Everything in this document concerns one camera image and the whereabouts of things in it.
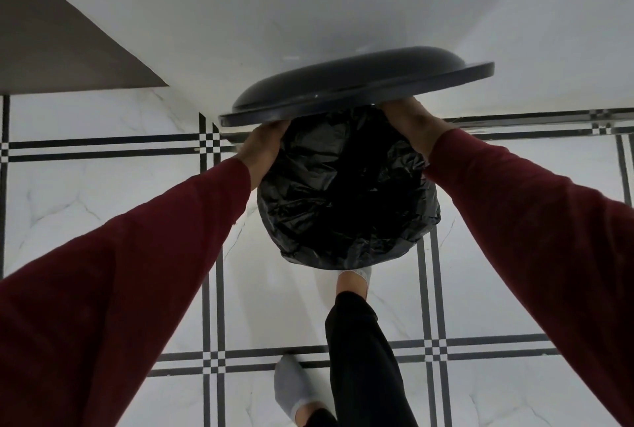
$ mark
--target plastic bag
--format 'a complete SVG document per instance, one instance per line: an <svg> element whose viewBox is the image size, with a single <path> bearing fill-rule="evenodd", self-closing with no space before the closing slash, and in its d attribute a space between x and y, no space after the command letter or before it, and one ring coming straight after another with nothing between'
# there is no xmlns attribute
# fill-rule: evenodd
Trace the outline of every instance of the plastic bag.
<svg viewBox="0 0 634 427"><path fill-rule="evenodd" d="M258 208L289 262L367 267L404 255L440 221L424 166L375 107L297 118L258 188Z"/></svg>

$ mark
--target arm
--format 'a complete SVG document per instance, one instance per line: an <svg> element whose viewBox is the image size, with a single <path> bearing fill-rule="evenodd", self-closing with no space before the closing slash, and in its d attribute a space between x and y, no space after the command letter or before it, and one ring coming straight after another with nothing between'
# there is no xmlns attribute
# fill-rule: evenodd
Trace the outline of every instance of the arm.
<svg viewBox="0 0 634 427"><path fill-rule="evenodd" d="M634 426L634 210L454 129L413 98L384 105L430 161L487 259L564 358Z"/></svg>
<svg viewBox="0 0 634 427"><path fill-rule="evenodd" d="M1 425L115 426L286 127L0 282Z"/></svg>

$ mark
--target dark gray lid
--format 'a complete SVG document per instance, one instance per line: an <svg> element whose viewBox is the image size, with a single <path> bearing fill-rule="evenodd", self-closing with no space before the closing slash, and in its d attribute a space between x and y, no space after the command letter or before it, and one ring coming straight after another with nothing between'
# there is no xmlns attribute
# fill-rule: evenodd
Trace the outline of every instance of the dark gray lid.
<svg viewBox="0 0 634 427"><path fill-rule="evenodd" d="M493 75L495 64L465 64L432 46L361 54L258 81L220 115L222 126L244 126L380 103L457 87Z"/></svg>

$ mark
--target white marble floor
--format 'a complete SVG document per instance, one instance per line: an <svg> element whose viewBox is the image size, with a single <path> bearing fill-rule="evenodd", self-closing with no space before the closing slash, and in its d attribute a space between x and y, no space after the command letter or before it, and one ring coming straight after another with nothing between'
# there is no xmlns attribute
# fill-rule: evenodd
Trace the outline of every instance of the white marble floor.
<svg viewBox="0 0 634 427"><path fill-rule="evenodd" d="M2 132L4 276L234 151L167 88L12 96ZM480 133L611 198L631 198L634 143L593 130L590 117ZM419 425L615 426L443 191L440 202L437 229L376 266L369 293ZM332 272L282 260L251 198L120 425L290 425L273 397L272 369L285 351L307 362L332 405L323 322L334 284Z"/></svg>

